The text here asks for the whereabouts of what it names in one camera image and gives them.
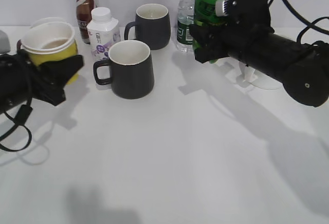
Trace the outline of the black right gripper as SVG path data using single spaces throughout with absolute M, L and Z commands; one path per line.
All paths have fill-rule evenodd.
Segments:
M 200 45 L 207 45 L 194 48 L 194 56 L 198 62 L 215 63 L 227 57 L 232 48 L 243 54 L 260 37 L 273 32 L 268 2 L 251 12 L 224 18 L 227 20 L 220 26 L 189 26 L 190 35 L 195 41 Z

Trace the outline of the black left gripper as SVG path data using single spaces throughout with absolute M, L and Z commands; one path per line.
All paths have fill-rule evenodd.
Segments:
M 84 66 L 83 56 L 79 54 L 37 66 L 27 51 L 20 49 L 17 53 L 27 67 L 33 98 L 53 106 L 58 106 L 66 100 L 64 87 L 78 79 L 78 71 Z

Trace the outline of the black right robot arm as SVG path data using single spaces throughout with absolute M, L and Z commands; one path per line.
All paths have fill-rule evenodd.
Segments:
M 328 100 L 328 43 L 302 44 L 275 34 L 272 0 L 195 0 L 189 26 L 195 59 L 232 57 L 282 83 L 297 102 L 318 107 Z

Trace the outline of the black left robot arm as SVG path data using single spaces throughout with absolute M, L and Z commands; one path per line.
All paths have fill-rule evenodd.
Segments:
M 60 105 L 65 101 L 66 67 L 66 59 L 36 66 L 25 50 L 2 54 L 1 113 L 32 99 Z

